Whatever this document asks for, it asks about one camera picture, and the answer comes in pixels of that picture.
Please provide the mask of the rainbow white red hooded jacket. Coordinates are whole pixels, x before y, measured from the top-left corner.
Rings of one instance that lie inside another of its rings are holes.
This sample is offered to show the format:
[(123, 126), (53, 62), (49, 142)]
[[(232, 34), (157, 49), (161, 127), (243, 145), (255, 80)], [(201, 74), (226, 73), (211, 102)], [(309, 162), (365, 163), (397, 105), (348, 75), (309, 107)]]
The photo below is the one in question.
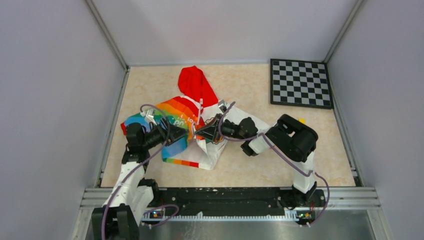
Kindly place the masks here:
[(249, 114), (236, 106), (229, 111), (221, 112), (218, 108), (220, 101), (203, 71), (196, 66), (185, 67), (181, 70), (177, 86), (180, 95), (161, 103), (143, 104), (140, 112), (128, 117), (122, 124), (123, 134), (125, 127), (131, 123), (149, 124), (141, 112), (150, 108), (155, 109), (154, 119), (159, 123), (162, 118), (172, 125), (188, 129), (188, 135), (170, 146), (159, 147), (161, 159), (166, 163), (189, 166), (205, 170), (212, 170), (216, 166), (228, 140), (212, 143), (206, 139), (196, 137), (195, 131), (203, 127), (216, 114), (222, 114), (224, 119), (238, 124), (242, 119), (251, 117), (260, 132), (264, 132), (269, 125), (260, 118)]

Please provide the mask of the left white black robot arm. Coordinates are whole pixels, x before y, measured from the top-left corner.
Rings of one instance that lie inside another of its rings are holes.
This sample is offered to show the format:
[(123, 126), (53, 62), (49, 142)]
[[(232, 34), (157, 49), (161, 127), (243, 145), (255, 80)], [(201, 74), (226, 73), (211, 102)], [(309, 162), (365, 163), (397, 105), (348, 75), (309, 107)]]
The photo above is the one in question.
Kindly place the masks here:
[(91, 214), (96, 240), (117, 237), (120, 240), (139, 239), (139, 225), (146, 208), (160, 202), (160, 193), (151, 185), (141, 185), (146, 164), (152, 159), (150, 149), (168, 147), (189, 133), (165, 118), (148, 126), (133, 122), (125, 126), (127, 144), (121, 161), (120, 174), (111, 194), (101, 207)]

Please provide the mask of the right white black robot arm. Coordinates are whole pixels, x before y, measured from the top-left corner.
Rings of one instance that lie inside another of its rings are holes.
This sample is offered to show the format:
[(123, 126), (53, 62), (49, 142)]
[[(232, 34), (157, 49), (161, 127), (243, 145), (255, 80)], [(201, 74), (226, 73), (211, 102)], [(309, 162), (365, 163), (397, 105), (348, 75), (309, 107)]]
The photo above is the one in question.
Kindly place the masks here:
[(234, 123), (218, 113), (194, 134), (213, 143), (220, 140), (241, 142), (241, 149), (250, 157), (272, 149), (294, 168), (294, 202), (307, 206), (313, 200), (317, 188), (313, 158), (319, 137), (304, 123), (283, 114), (273, 126), (261, 132), (250, 116)]

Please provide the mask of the black white checkerboard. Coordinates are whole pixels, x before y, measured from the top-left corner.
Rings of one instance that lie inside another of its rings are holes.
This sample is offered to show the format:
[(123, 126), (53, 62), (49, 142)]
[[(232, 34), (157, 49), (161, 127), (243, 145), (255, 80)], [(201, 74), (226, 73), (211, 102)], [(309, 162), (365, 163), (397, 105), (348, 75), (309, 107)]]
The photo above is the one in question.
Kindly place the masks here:
[(269, 75), (272, 105), (334, 108), (326, 63), (271, 58)]

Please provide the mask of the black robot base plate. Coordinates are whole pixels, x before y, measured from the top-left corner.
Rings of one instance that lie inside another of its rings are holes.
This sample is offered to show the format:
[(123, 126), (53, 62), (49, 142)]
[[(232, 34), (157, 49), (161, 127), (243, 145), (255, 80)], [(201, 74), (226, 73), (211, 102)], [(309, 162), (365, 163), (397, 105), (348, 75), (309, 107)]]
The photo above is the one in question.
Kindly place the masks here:
[(158, 209), (165, 216), (178, 217), (199, 213), (206, 217), (265, 217), (302, 208), (316, 210), (325, 202), (321, 189), (305, 199), (291, 187), (169, 187), (154, 189), (145, 210)]

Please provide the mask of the aluminium frame rail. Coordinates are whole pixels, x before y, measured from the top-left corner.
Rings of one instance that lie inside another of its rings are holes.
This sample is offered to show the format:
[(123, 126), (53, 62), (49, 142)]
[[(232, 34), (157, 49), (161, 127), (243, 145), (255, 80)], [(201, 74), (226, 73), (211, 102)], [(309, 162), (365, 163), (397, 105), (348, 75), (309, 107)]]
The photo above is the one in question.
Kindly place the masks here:
[(75, 228), (74, 240), (86, 237), (89, 222), (101, 237), (104, 207), (106, 234), (124, 229), (129, 239), (136, 224), (155, 221), (289, 221), (299, 227), (310, 225), (319, 211), (365, 210), (377, 239), (391, 240), (377, 191), (373, 187), (317, 187), (309, 197), (295, 193), (292, 187), (168, 187), (160, 188), (153, 180), (142, 181), (134, 191), (113, 188), (87, 188), (84, 191)]

